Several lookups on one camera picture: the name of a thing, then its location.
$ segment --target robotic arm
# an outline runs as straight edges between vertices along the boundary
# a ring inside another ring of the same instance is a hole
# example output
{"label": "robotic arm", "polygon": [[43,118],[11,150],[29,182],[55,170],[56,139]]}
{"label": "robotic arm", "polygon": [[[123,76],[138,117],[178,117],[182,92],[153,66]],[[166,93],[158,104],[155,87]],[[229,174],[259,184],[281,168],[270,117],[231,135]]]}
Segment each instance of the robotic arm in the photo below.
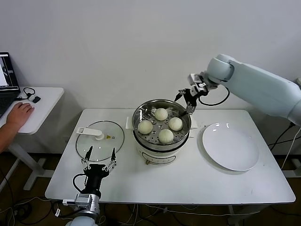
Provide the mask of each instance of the robotic arm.
{"label": "robotic arm", "polygon": [[221,84],[264,113],[287,118],[301,126],[299,86],[263,69],[220,54],[211,59],[207,71],[190,74],[188,80],[192,87],[180,90],[175,101],[184,96],[189,114],[195,111],[200,96],[206,96]]}
{"label": "robotic arm", "polygon": [[[75,206],[81,209],[78,213],[79,217],[68,222],[66,226],[97,226],[95,221],[100,213],[98,202],[101,197],[101,192],[99,191],[101,181],[116,167],[117,162],[114,148],[111,161],[108,165],[89,164],[92,149],[93,146],[90,147],[85,158],[81,160],[84,166],[84,174],[78,174],[73,178],[73,185],[80,193],[76,195],[75,199],[63,200],[63,205]],[[79,190],[79,188],[75,185],[75,178],[83,175],[87,177],[87,181],[85,182],[85,188],[83,190]]]}

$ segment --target white plate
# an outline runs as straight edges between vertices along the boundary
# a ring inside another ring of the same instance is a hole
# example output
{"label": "white plate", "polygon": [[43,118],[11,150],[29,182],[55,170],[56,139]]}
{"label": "white plate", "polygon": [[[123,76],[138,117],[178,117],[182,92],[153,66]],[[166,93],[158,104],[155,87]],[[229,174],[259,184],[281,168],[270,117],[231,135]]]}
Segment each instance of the white plate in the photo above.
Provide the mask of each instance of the white plate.
{"label": "white plate", "polygon": [[205,129],[203,145],[216,163],[230,170],[249,170],[259,159],[259,150],[252,138],[229,123],[215,123]]}

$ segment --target lid handle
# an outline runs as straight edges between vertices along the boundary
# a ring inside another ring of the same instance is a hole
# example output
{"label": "lid handle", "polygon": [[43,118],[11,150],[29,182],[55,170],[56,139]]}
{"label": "lid handle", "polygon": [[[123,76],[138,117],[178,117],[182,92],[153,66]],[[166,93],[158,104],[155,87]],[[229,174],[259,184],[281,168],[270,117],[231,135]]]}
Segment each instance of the lid handle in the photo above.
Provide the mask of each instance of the lid handle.
{"label": "lid handle", "polygon": [[85,134],[85,135],[92,135],[95,136],[96,140],[102,140],[104,139],[104,134],[101,130],[97,129],[89,129],[89,128],[84,128],[84,127],[78,127],[77,134]]}

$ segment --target floor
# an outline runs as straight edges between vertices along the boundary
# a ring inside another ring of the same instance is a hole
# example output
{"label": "floor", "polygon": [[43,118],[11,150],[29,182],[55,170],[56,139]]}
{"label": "floor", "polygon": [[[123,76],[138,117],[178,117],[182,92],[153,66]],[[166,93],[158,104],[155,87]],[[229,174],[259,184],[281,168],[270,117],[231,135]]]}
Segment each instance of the floor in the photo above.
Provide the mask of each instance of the floor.
{"label": "floor", "polygon": [[[41,155],[33,155],[35,159],[41,157]],[[60,160],[59,155],[47,155],[47,161],[45,163],[45,168],[48,170],[55,170],[56,165]],[[3,153],[0,156],[0,169],[6,174],[16,158],[12,156],[10,153]],[[287,169],[290,170],[291,165],[287,164]],[[44,196],[45,190],[48,186],[50,179],[48,178],[39,178],[37,179],[35,185],[33,186],[32,190],[24,191],[23,186],[29,177],[31,170],[20,163],[15,170],[12,177],[9,179],[9,183],[13,190],[13,198],[16,202],[17,200],[27,198],[27,197],[34,197],[34,196]],[[295,203],[291,204],[283,204],[283,205],[274,205],[274,208],[286,213],[294,213],[300,214],[300,216],[293,216],[293,215],[285,215],[276,212],[271,207],[268,207],[261,211],[260,213],[251,216],[250,218],[246,219],[244,222],[245,226],[299,226],[301,224],[301,201],[299,197],[301,197],[301,179],[288,179],[289,184],[291,185],[297,200]],[[11,195],[8,186],[5,186],[3,191],[0,194],[0,212],[5,210],[7,207],[10,207],[12,203]],[[42,202],[38,199],[33,200],[30,202],[32,206],[32,212],[28,216],[28,218],[24,219],[23,222],[33,223],[42,217],[44,217],[48,211],[50,210],[50,202]],[[133,205],[125,205],[125,204],[101,204],[101,215],[106,216],[106,221],[101,224],[102,226],[105,225],[120,225],[119,222],[127,222],[129,217],[131,216],[131,211],[133,211]],[[213,214],[225,214],[228,213],[227,206],[198,206],[194,210],[188,210],[187,208],[194,208],[193,206],[169,206],[169,210],[175,210],[180,212],[191,212],[191,213],[213,213]],[[188,214],[181,214],[175,213],[172,215],[170,212],[164,213],[162,210],[157,211],[155,208],[149,208],[145,205],[139,205],[138,207],[140,216],[138,215],[136,219],[136,225],[138,226],[148,226],[148,225],[157,225],[157,226],[165,226],[165,225],[173,225],[173,226],[197,226],[197,225],[214,225],[214,226],[226,226],[227,225],[227,217],[212,217],[212,216],[196,216],[196,215],[188,215]],[[62,213],[66,214],[71,210],[66,208],[62,208]],[[134,209],[134,217],[129,221],[129,224],[134,223],[137,208]],[[145,218],[153,214],[147,218],[147,220],[142,220],[138,223],[138,221],[142,218]],[[0,226],[7,225],[5,224],[5,213],[0,214]],[[56,218],[54,214],[51,212],[44,220],[34,225],[37,226],[64,226],[68,221],[68,219],[60,219]],[[24,225],[18,221],[16,221],[16,226]]]}

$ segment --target steel pot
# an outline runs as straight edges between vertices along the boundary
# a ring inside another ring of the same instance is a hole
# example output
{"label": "steel pot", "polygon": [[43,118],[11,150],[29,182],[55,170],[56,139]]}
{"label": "steel pot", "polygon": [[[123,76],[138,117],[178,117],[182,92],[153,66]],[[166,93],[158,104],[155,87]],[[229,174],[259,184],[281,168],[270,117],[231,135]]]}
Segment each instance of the steel pot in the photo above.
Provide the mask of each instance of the steel pot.
{"label": "steel pot", "polygon": [[[154,117],[154,113],[158,108],[165,108],[168,112],[168,118],[164,121],[159,121]],[[183,121],[183,128],[180,131],[173,131],[174,140],[169,144],[162,144],[158,139],[158,134],[162,129],[169,129],[169,120],[173,117],[178,117]],[[133,114],[134,137],[137,142],[150,151],[156,153],[169,153],[181,147],[189,136],[191,128],[191,118],[186,113],[185,108],[180,104],[164,99],[150,100],[139,106]],[[141,134],[138,131],[138,124],[142,120],[149,120],[153,124],[153,130],[150,134]]]}

